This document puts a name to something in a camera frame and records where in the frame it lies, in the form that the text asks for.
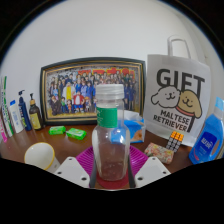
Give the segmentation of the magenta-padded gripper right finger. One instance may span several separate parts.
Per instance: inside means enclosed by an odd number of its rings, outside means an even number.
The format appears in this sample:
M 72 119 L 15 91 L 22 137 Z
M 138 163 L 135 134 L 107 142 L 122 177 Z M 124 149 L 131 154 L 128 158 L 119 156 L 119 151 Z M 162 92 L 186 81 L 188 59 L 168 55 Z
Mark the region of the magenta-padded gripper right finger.
M 128 164 L 128 179 L 131 188 L 140 188 L 170 175 L 169 170 L 157 157 L 148 157 L 131 146 Z

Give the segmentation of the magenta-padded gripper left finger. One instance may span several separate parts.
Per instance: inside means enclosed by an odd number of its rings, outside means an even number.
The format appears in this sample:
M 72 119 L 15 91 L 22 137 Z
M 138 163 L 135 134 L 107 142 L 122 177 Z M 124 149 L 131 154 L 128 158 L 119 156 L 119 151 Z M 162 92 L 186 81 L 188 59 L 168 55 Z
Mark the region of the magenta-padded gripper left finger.
M 67 181 L 84 188 L 94 188 L 96 183 L 96 165 L 91 147 L 76 157 L 67 157 L 54 172 Z

